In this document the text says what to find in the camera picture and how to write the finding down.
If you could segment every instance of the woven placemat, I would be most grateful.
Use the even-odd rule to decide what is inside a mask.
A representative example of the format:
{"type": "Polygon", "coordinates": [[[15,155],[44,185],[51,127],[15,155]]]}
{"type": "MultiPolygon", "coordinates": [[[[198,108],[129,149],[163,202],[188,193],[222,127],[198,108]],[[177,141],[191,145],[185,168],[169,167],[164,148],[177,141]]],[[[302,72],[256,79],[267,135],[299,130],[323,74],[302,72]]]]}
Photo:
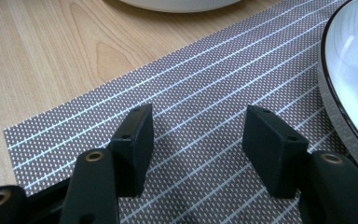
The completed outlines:
{"type": "Polygon", "coordinates": [[[131,108],[153,104],[155,153],[130,223],[297,223],[295,200],[270,198],[241,150],[247,105],[274,111],[310,140],[345,151],[317,86],[324,26],[344,1],[285,0],[67,104],[5,130],[27,193],[70,176],[105,147],[131,108]]]}

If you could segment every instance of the wood grain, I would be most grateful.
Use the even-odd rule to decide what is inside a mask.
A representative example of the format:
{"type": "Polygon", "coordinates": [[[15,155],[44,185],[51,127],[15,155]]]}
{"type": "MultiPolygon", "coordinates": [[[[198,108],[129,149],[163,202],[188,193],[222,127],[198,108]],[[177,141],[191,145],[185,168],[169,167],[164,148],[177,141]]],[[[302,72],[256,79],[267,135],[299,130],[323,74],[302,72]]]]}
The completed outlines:
{"type": "Polygon", "coordinates": [[[0,0],[0,185],[16,184],[3,130],[254,15],[279,0],[194,14],[118,0],[0,0]]]}

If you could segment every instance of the striped placemat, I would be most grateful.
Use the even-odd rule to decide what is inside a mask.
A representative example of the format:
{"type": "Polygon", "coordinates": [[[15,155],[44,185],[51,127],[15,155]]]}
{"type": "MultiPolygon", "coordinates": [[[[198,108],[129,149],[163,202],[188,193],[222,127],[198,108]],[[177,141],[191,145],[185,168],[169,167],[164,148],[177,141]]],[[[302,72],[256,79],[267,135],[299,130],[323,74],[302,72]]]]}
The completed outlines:
{"type": "Polygon", "coordinates": [[[317,85],[324,26],[343,0],[284,0],[67,104],[5,130],[19,185],[33,194],[105,147],[131,108],[153,103],[155,153],[123,223],[296,223],[295,200],[270,198],[241,150],[247,105],[274,111],[310,140],[344,151],[317,85]]]}

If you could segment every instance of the table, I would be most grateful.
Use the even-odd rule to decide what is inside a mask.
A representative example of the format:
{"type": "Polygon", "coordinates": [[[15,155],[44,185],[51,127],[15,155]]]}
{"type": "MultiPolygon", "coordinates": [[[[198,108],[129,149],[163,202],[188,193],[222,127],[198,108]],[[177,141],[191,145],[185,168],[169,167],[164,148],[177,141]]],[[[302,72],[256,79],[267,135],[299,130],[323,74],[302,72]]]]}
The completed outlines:
{"type": "Polygon", "coordinates": [[[278,2],[169,14],[118,0],[0,0],[0,185],[16,184],[6,127],[278,2]]]}

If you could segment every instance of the wooden surface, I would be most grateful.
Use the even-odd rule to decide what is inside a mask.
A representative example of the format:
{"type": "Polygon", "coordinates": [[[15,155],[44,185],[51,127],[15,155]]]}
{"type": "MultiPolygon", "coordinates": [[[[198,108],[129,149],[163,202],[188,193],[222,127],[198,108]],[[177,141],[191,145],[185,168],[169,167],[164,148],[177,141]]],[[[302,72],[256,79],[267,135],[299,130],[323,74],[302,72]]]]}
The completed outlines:
{"type": "Polygon", "coordinates": [[[0,0],[0,185],[16,184],[6,127],[273,6],[168,14],[118,0],[0,0]]]}

